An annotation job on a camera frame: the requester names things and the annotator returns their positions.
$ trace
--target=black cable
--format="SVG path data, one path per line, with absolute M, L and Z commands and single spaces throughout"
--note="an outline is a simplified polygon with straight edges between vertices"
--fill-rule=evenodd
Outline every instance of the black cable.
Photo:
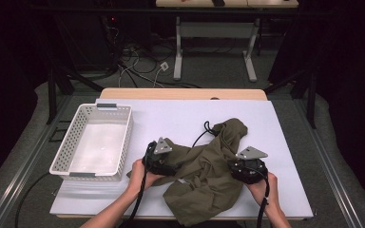
M 129 70 L 126 70 L 126 73 L 128 74 L 129 78 L 131 79 L 133 85 L 135 85 L 135 87 L 138 87 L 138 85 L 136 84 L 135 80 L 132 78 L 132 75 L 130 75 Z
M 19 226 L 19 215 L 20 215 L 20 210 L 22 208 L 23 202 L 25 201 L 26 197 L 28 196 L 29 192 L 31 191 L 31 189 L 40 181 L 42 180 L 44 177 L 48 176 L 49 173 L 45 173 L 43 176 L 41 176 L 39 179 L 37 179 L 28 189 L 28 191 L 25 193 L 25 195 L 22 197 L 22 199 L 19 202 L 19 206 L 17 207 L 17 211 L 16 211 L 16 217 L 14 218 L 14 227 L 18 228 Z
M 129 226 L 130 222 L 135 218 L 135 215 L 138 212 L 139 204 L 141 204 L 142 197 L 144 196 L 144 185 L 146 183 L 146 175 L 148 172 L 146 169 L 147 168 L 147 155 L 148 155 L 148 152 L 150 151 L 150 149 L 152 148 L 152 146 L 155 146 L 153 142 L 147 146 L 146 152 L 144 153 L 144 177 L 142 178 L 141 189 L 138 193 L 138 198 L 136 199 L 136 203 L 133 208 L 132 214 L 130 215 L 128 220 L 125 222 L 125 225 L 123 226 L 123 228 L 127 228 Z
M 204 124 L 203 124 L 203 127 L 205 128 L 205 131 L 195 140 L 194 144 L 192 144 L 192 147 L 195 146 L 195 144 L 197 143 L 197 141 L 207 132 L 207 133 L 210 133 L 211 135 L 213 136 L 218 136 L 219 135 L 219 132 L 216 131 L 216 130 L 213 130 L 209 127 L 209 122 L 206 121 Z
M 126 66 L 124 64 L 120 64 L 120 66 L 123 67 L 123 68 L 126 68 Z M 130 72 L 130 73 L 134 74 L 135 76 L 137 76 L 137 77 L 139 77 L 141 79 L 144 79 L 144 80 L 146 80 L 148 82 L 153 83 L 153 80 L 150 80 L 148 78 L 145 78 L 142 75 L 140 75 L 139 73 L 137 73 L 137 72 L 135 72 L 135 71 L 133 71 L 131 69 L 127 69 L 126 72 Z M 189 88 L 189 86 L 193 86 L 193 87 L 196 87 L 196 88 L 200 88 L 197 85 L 188 84 L 188 83 L 165 83 L 165 82 L 161 82 L 161 81 L 156 81 L 156 84 L 170 85 L 170 86 L 173 85 L 173 86 L 180 86 L 180 87 L 186 87 L 186 88 Z
M 145 46 L 143 46 L 143 45 L 141 45 L 141 44 L 139 44 L 139 42 L 137 42 L 133 37 L 131 37 L 129 34 L 127 34 L 127 33 L 125 33 L 125 35 L 133 42 L 133 43 L 135 43 L 135 44 L 138 44 L 139 45 L 139 47 L 140 48 L 137 48 L 137 49 L 135 49 L 135 51 L 136 50 L 138 50 L 138 49 L 143 49 L 144 50 L 144 53 L 147 55 L 147 57 L 149 57 L 149 58 L 151 58 L 151 59 L 153 59 L 156 63 L 159 63 L 159 62 L 161 62 L 161 61 L 164 61 L 164 60 L 166 60 L 168 57 L 170 57 L 171 56 L 171 54 L 173 53 L 173 51 L 171 51 L 168 55 L 167 55 L 167 57 L 166 58 L 163 58 L 163 59 L 160 59 L 160 60 L 158 60 L 158 59 L 156 59 L 154 56 L 152 56 L 152 55 L 150 55 L 149 54 L 149 52 L 150 52 L 150 50 L 149 50 L 149 48 L 147 48 L 147 47 L 145 47 Z
M 262 203 L 259 206 L 259 215 L 258 215 L 258 219 L 257 219 L 257 228 L 261 228 L 262 227 L 262 217 L 263 217 L 263 212 L 265 211 L 265 207 L 266 205 L 268 205 L 268 197 L 269 197 L 269 191 L 270 191 L 270 186 L 269 186 L 269 181 L 268 181 L 268 176 L 265 177 L 265 175 L 263 175 L 259 170 L 257 169 L 253 169 L 253 168 L 249 168 L 250 170 L 258 173 L 263 180 L 266 183 L 266 187 L 265 187 L 265 197 L 262 199 Z
M 151 72 L 153 72 L 153 71 L 156 69 L 157 64 L 158 64 L 158 62 L 155 62 L 155 63 L 154 63 L 154 66 L 153 66 L 150 70 L 147 70 L 147 71 L 139 71 L 139 70 L 137 70 L 137 69 L 135 68 L 135 66 L 133 66 L 132 68 L 133 68 L 135 71 L 137 71 L 138 73 L 151 73 Z

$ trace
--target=gray carpet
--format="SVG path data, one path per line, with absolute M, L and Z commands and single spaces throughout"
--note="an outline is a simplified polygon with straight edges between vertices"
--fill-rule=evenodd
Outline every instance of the gray carpet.
M 233 41 L 229 42 L 231 46 L 226 45 L 225 40 L 193 39 L 184 41 L 183 44 L 189 47 L 189 51 L 184 53 L 182 80 L 179 83 L 195 84 L 200 87 L 267 87 L 267 77 L 279 48 L 280 39 L 265 39 L 261 55 L 253 55 L 253 62 L 259 78 L 256 83 L 248 81 L 240 55 L 240 52 L 246 46 L 246 41 L 238 40 L 235 44 Z M 169 47 L 171 47 L 169 44 L 158 46 L 151 55 L 158 60 L 167 61 L 170 65 L 168 71 L 160 73 L 158 80 L 175 83 L 172 80 L 174 54 Z M 229 50 L 228 53 L 218 53 L 226 50 Z M 139 53 L 141 59 L 136 68 L 140 71 L 151 69 L 154 66 L 153 59 L 144 58 L 144 54 Z M 133 63 L 133 60 L 134 58 L 128 61 L 125 59 L 128 66 Z M 156 71 L 142 74 L 154 79 Z M 142 79 L 135 78 L 135 80 L 141 87 L 152 87 L 153 85 L 153 83 Z M 47 85 L 42 85 L 36 89 L 39 94 L 39 104 L 33 118 L 0 170 L 0 200 L 10 187 L 10 182 L 18 174 L 16 172 L 23 167 L 29 155 L 33 151 L 38 151 L 38 156 L 35 158 L 35 164 L 30 168 L 29 175 L 25 177 L 24 186 L 20 186 L 20 188 L 23 187 L 23 191 L 20 191 L 17 199 L 14 197 L 12 200 L 13 205 L 9 205 L 4 210 L 2 207 L 5 207 L 6 204 L 1 205 L 0 203 L 0 215 L 2 214 L 0 225 L 2 227 L 14 226 L 16 210 L 26 189 L 49 170 L 60 144 L 56 140 L 60 139 L 61 134 L 63 134 L 59 131 L 53 135 L 52 133 L 56 127 L 66 129 L 67 121 L 72 119 L 77 106 L 83 103 L 94 103 L 99 95 L 79 82 L 75 81 L 73 83 L 76 87 L 74 96 L 67 97 L 58 94 L 59 103 L 63 105 L 60 106 L 62 112 L 59 113 L 59 118 L 51 126 L 45 126 L 48 119 Z M 119 72 L 111 77 L 98 80 L 96 83 L 102 86 L 118 87 Z M 122 77 L 121 86 L 133 87 L 134 85 L 125 74 Z M 338 203 L 337 195 L 333 191 L 333 186 L 322 169 L 315 139 L 310 133 L 308 125 L 303 121 L 304 113 L 298 110 L 298 101 L 291 100 L 288 95 L 290 88 L 290 86 L 283 87 L 268 96 L 268 98 L 273 102 L 277 111 L 306 195 L 313 210 L 317 212 L 314 218 L 291 221 L 291 224 L 293 227 L 359 227 L 358 225 L 349 225 L 346 216 L 344 216 L 341 204 Z M 328 108 L 325 101 L 317 97 L 317 130 L 315 132 L 321 138 L 323 146 L 332 160 L 332 168 L 339 176 L 341 184 L 343 184 L 343 188 L 348 193 L 354 206 L 355 213 L 360 218 L 362 226 L 365 227 L 365 192 L 336 147 L 335 133 L 331 126 Z M 59 188 L 61 181 L 59 177 L 47 176 L 32 188 L 20 211 L 19 227 L 78 227 L 86 221 L 86 218 L 56 218 L 49 214 L 50 206 L 54 200 L 52 193 Z M 243 227 L 255 227 L 254 221 L 241 222 L 240 224 Z

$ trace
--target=table surface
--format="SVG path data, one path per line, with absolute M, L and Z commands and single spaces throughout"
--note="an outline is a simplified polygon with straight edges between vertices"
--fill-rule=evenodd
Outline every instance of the table surface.
M 226 8 L 297 8 L 298 0 L 224 0 Z M 157 7 L 214 8 L 212 0 L 157 0 Z
M 209 100 L 214 97 L 221 100 Z M 64 180 L 52 204 L 51 214 L 64 218 L 97 214 L 125 190 L 128 183 L 125 174 L 131 164 L 143 156 L 148 142 L 167 137 L 176 144 L 189 145 L 203 132 L 204 121 L 213 125 L 238 118 L 249 128 L 248 135 L 240 141 L 239 150 L 252 145 L 269 155 L 263 160 L 279 177 L 279 199 L 286 216 L 289 219 L 313 216 L 275 109 L 262 90 L 107 88 L 100 98 L 116 99 L 118 104 L 132 107 L 134 125 L 123 178 L 118 182 Z M 211 140 L 212 137 L 205 134 L 197 144 Z M 174 218 L 162 196 L 168 185 L 146 190 L 137 219 Z M 130 215 L 133 206 L 125 212 L 126 216 Z M 259 206 L 243 187 L 234 207 L 215 219 L 255 219 L 258 211 Z

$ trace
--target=green fabric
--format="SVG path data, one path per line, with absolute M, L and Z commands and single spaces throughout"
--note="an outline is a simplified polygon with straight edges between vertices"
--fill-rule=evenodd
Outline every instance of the green fabric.
M 165 163 L 183 165 L 174 177 L 155 182 L 161 185 L 174 181 L 163 197 L 178 222 L 191 226 L 216 216 L 231 208 L 240 195 L 242 182 L 230 175 L 227 161 L 234 160 L 240 139 L 247 134 L 247 127 L 238 119 L 215 124 L 212 128 L 219 135 L 207 145 L 193 148 L 174 144 Z

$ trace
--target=white basket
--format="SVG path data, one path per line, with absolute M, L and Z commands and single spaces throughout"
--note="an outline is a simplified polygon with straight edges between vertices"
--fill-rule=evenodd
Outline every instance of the white basket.
M 119 181 L 132 125 L 130 106 L 81 104 L 49 173 L 64 180 Z

